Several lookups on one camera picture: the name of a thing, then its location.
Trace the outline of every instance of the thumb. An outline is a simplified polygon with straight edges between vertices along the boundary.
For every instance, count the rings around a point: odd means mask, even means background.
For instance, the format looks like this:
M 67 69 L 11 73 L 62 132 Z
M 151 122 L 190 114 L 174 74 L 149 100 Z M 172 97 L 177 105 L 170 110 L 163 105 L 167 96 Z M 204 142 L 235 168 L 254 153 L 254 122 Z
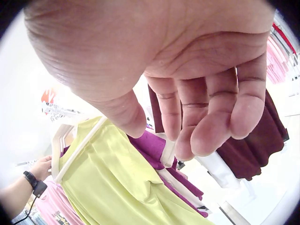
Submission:
M 113 100 L 90 102 L 107 118 L 133 138 L 140 137 L 146 129 L 146 116 L 133 90 Z

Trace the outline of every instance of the finger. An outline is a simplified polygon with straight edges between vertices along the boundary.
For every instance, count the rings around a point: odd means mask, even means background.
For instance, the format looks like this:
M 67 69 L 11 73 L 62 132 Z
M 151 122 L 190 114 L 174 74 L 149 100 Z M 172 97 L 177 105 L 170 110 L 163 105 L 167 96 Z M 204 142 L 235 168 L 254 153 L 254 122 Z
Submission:
M 181 108 L 175 81 L 172 78 L 146 77 L 149 86 L 156 93 L 161 120 L 167 137 L 178 138 L 181 129 Z
M 208 95 L 205 78 L 177 80 L 177 89 L 182 103 L 182 130 L 176 141 L 176 157 L 188 161 L 194 157 L 191 150 L 191 135 L 198 123 L 206 116 Z
M 237 67 L 238 97 L 230 122 L 231 135 L 243 139 L 256 127 L 264 110 L 266 53 Z
M 48 168 L 48 170 L 51 169 L 51 160 L 45 162 L 44 164 L 45 164 L 45 167 Z
M 208 115 L 191 136 L 192 152 L 200 156 L 211 154 L 230 137 L 230 116 L 238 93 L 235 68 L 206 77 L 206 85 Z
M 52 156 L 51 156 L 51 155 L 47 155 L 47 156 L 41 158 L 40 161 L 41 161 L 41 162 L 47 162 L 47 161 L 49 161 L 49 160 L 51 160 L 51 159 L 52 159 Z
M 104 102 L 91 102 L 117 127 L 133 138 L 142 136 L 146 129 L 146 116 L 133 90 Z

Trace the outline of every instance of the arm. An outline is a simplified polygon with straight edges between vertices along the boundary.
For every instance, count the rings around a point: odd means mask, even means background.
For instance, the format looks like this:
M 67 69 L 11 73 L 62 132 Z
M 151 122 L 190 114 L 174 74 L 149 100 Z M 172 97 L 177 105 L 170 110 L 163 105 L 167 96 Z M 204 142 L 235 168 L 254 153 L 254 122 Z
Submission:
M 30 172 L 37 180 L 45 180 L 51 173 L 51 156 L 46 156 L 36 162 Z M 32 194 L 32 187 L 25 176 L 20 177 L 16 182 L 0 190 L 0 202 L 11 219 L 15 218 L 24 209 Z

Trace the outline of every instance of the printed graphic on shirt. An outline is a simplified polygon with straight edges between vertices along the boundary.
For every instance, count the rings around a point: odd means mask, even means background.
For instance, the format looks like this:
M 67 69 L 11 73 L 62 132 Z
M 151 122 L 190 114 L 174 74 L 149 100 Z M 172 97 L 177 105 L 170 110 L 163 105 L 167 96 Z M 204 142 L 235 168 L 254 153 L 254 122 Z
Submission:
M 66 220 L 66 218 L 60 214 L 60 211 L 56 211 L 52 215 L 60 225 L 70 225 L 69 222 Z

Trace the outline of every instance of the hand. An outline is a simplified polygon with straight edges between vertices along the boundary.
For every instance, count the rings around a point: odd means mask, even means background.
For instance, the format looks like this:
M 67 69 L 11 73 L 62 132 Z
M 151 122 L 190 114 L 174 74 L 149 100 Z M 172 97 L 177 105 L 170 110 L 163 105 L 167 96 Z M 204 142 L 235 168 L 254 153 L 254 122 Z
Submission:
M 183 160 L 259 122 L 273 14 L 263 0 L 36 0 L 25 9 L 47 70 L 133 137 L 146 126 L 132 91 L 144 73 Z
M 48 176 L 51 175 L 51 172 L 48 171 L 51 169 L 51 159 L 51 155 L 45 156 L 39 159 L 30 169 L 30 172 L 37 180 L 44 181 Z

